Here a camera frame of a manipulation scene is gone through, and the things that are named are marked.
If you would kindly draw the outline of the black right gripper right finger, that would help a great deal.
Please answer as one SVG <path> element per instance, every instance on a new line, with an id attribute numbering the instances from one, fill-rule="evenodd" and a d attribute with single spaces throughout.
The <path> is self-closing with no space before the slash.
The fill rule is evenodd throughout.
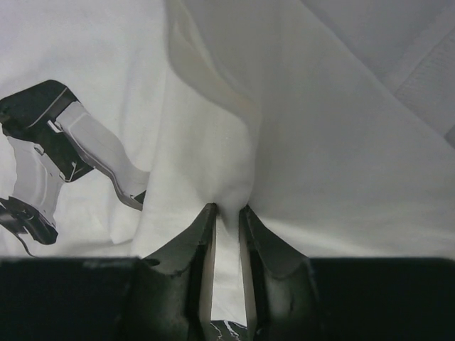
<path id="1" fill-rule="evenodd" d="M 270 231 L 250 206 L 239 212 L 249 340 L 319 340 L 320 317 L 306 256 Z"/>

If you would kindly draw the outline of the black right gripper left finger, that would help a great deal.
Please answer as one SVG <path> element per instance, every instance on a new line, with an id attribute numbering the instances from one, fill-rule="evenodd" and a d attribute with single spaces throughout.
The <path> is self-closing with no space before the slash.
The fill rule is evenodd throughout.
<path id="1" fill-rule="evenodd" d="M 135 340 L 206 340 L 212 308 L 217 206 L 142 259 L 134 282 Z"/>

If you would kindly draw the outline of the white printed t-shirt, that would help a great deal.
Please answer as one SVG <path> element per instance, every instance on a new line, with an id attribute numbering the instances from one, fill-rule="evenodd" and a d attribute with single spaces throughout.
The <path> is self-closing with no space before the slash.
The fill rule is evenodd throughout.
<path id="1" fill-rule="evenodd" d="M 146 256 L 218 204 L 213 317 L 245 321 L 237 217 L 309 256 L 454 256 L 453 1 L 2 1 L 1 96 L 67 85 L 146 173 L 98 171 L 58 240 L 4 256 Z"/>

